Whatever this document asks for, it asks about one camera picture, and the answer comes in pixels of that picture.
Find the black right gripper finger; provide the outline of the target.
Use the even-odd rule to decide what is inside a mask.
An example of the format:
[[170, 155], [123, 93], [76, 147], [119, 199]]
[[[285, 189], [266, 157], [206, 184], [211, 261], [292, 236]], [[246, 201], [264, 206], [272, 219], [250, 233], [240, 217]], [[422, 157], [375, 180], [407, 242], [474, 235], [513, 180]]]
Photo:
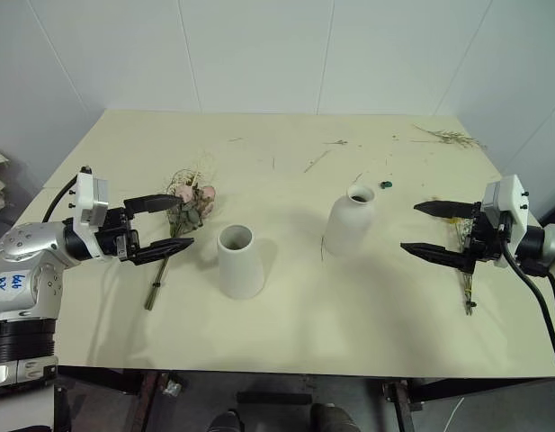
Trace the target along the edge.
[[474, 258], [465, 253], [447, 250], [445, 247], [428, 243], [401, 243], [400, 247], [432, 264], [455, 268], [463, 273], [473, 273], [475, 269]]
[[472, 220], [479, 215], [479, 204], [433, 200], [415, 204], [413, 208], [427, 215], [442, 219]]

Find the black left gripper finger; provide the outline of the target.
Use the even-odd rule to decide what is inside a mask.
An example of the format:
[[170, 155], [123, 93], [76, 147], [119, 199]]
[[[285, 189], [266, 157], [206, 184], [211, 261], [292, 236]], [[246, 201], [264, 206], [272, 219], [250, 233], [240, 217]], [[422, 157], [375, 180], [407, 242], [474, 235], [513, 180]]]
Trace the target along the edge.
[[165, 212], [178, 206], [181, 199], [171, 194], [151, 194], [123, 201], [125, 212], [129, 219], [133, 219], [138, 213]]
[[127, 243], [119, 250], [121, 262], [130, 261], [135, 266], [161, 261], [184, 251], [194, 243], [194, 238], [166, 238], [141, 247], [137, 242]]

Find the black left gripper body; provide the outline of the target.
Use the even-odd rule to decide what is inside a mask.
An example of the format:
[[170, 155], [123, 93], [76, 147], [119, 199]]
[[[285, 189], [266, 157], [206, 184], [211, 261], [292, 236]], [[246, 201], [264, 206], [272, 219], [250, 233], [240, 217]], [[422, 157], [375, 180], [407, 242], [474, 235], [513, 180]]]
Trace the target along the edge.
[[107, 211], [96, 240], [106, 256], [118, 257], [120, 261], [132, 260], [139, 251], [139, 234], [131, 227], [131, 218], [124, 207]]

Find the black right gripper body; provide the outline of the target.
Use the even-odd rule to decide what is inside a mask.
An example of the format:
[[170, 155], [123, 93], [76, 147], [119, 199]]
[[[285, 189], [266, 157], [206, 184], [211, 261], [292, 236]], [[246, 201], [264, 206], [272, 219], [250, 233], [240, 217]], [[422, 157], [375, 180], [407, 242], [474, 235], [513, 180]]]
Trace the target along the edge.
[[481, 203], [472, 205], [471, 228], [465, 239], [465, 251], [475, 260], [497, 261], [502, 256], [502, 243], [509, 243], [512, 216], [502, 211], [496, 224], [481, 210]]

